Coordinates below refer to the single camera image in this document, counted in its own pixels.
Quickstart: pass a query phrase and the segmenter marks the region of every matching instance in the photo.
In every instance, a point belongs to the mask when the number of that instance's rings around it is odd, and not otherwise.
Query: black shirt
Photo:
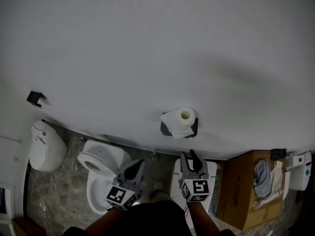
[[[104,236],[191,236],[184,211],[172,201],[140,204],[125,212]],[[69,228],[63,236],[89,236],[77,227]],[[230,230],[221,231],[218,236],[234,236]]]

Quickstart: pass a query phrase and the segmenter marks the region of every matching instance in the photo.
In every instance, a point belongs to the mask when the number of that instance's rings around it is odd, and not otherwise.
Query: white wall
[[[2,79],[0,101],[0,136],[22,139],[21,143],[17,143],[0,138],[0,183],[14,186],[15,216],[18,217],[23,216],[24,181],[32,140],[31,126],[40,118],[40,114],[26,100],[21,101],[10,92]]]
[[[75,130],[227,159],[314,141],[315,0],[1,0],[5,78]],[[196,138],[159,130],[190,106]]]

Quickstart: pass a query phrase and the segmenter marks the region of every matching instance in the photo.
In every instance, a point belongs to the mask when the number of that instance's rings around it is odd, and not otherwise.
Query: toilet bowl
[[[78,155],[79,162],[89,170],[87,198],[91,209],[104,215],[111,205],[106,200],[107,186],[113,182],[119,168],[131,161],[121,148],[88,140]]]
[[[32,168],[45,172],[59,168],[67,151],[64,141],[43,121],[36,121],[31,127],[31,132],[29,156]]]

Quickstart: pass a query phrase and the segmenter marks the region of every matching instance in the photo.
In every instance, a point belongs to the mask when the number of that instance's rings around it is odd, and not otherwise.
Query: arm
[[[112,209],[85,229],[90,236],[104,236],[124,215],[120,209]]]
[[[188,202],[187,205],[197,236],[215,236],[220,232],[201,202]]]

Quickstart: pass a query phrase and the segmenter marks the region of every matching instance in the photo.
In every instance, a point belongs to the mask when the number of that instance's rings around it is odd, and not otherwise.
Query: gray marble floor
[[[89,207],[86,196],[86,185],[88,170],[77,160],[77,155],[82,151],[84,142],[82,135],[51,125],[59,136],[67,144],[67,153],[59,169],[52,173],[39,172],[30,169],[30,179],[27,191],[27,216],[42,226],[49,236],[62,235],[71,226],[86,228],[100,216],[95,214]],[[153,189],[153,184],[161,180],[167,188],[170,185],[171,174],[177,156],[158,154],[158,162],[150,163],[151,152],[129,147],[123,148],[131,158],[143,158],[146,161],[146,168],[143,180],[143,195],[140,202],[148,202],[149,193]],[[221,179],[222,168],[217,171],[217,176]],[[211,205],[217,207],[219,202],[221,184],[216,183]],[[297,220],[301,209],[301,204],[296,204],[296,192],[289,192],[284,204],[282,216],[279,220],[268,223],[261,227],[246,232],[239,231],[216,219],[210,213],[217,226],[223,229],[231,229],[236,235],[264,236],[273,229],[273,235],[288,235],[287,229]]]

